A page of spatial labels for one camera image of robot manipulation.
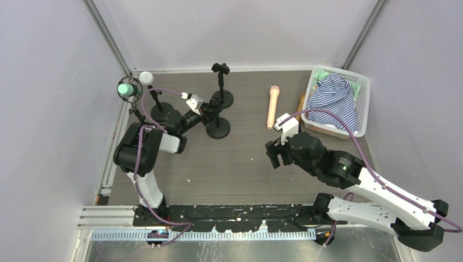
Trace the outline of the black shock mount stand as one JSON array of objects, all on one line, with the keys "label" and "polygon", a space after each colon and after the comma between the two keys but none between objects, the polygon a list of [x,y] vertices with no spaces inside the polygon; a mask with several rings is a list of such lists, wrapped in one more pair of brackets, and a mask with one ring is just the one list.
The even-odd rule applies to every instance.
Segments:
[{"label": "black shock mount stand", "polygon": [[210,99],[211,122],[206,126],[206,132],[213,139],[223,139],[229,135],[231,126],[228,120],[220,116],[223,111],[223,99],[212,97]]}]

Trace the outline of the pink microphone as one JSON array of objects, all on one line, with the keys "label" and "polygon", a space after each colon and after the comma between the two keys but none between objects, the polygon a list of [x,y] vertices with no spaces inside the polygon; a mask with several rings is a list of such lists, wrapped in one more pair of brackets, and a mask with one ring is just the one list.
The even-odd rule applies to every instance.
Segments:
[{"label": "pink microphone", "polygon": [[267,129],[273,129],[276,107],[277,107],[277,100],[280,94],[280,88],[278,86],[271,86],[269,94],[270,94],[270,99],[269,99],[269,108],[268,108],[266,127]]}]

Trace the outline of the white microphone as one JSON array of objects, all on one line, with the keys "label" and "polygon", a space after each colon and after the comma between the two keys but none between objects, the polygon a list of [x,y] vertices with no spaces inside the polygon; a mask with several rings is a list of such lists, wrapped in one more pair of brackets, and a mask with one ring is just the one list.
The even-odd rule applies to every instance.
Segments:
[{"label": "white microphone", "polygon": [[142,85],[149,86],[153,83],[154,77],[150,72],[142,72],[139,75],[139,81]]}]

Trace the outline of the green microphone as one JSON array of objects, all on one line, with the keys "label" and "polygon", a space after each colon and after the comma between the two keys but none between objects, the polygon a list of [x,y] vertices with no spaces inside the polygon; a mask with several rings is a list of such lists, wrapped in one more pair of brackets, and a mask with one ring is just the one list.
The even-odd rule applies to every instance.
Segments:
[{"label": "green microphone", "polygon": [[132,96],[135,92],[135,88],[132,84],[122,83],[117,86],[117,91],[119,95],[129,97]]}]

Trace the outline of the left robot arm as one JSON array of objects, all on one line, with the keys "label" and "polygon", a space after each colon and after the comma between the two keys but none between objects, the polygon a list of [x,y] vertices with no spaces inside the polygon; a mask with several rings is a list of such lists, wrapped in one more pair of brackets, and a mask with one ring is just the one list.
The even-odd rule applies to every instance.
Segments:
[{"label": "left robot arm", "polygon": [[185,114],[171,111],[167,114],[163,130],[147,123],[133,123],[129,126],[117,145],[113,159],[133,182],[139,197],[136,209],[138,215],[167,218],[167,201],[153,172],[159,152],[181,154],[187,143],[184,134],[199,123],[209,125],[222,110],[220,100],[209,101],[198,110],[190,109]]}]

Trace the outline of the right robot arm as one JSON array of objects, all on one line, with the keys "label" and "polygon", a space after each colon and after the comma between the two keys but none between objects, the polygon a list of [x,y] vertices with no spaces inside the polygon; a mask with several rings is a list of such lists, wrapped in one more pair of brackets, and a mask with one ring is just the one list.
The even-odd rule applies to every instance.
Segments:
[{"label": "right robot arm", "polygon": [[317,223],[346,221],[389,233],[405,246],[429,252],[443,242],[444,229],[439,226],[448,204],[443,200],[428,201],[371,174],[365,163],[345,151],[329,150],[306,132],[283,141],[278,138],[265,144],[273,168],[295,164],[322,183],[366,197],[374,205],[354,203],[328,193],[319,193],[310,214]]}]

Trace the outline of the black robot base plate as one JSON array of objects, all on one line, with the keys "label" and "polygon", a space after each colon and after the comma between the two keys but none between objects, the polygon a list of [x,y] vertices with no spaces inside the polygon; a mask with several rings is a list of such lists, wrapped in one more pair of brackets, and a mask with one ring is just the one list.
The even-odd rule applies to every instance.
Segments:
[{"label": "black robot base plate", "polygon": [[135,227],[168,226],[181,232],[191,223],[188,231],[224,233],[256,232],[266,226],[269,232],[300,232],[307,228],[330,226],[328,217],[316,215],[311,205],[255,204],[255,205],[162,205],[154,212],[175,225],[166,224],[155,217],[147,207],[134,206]]}]

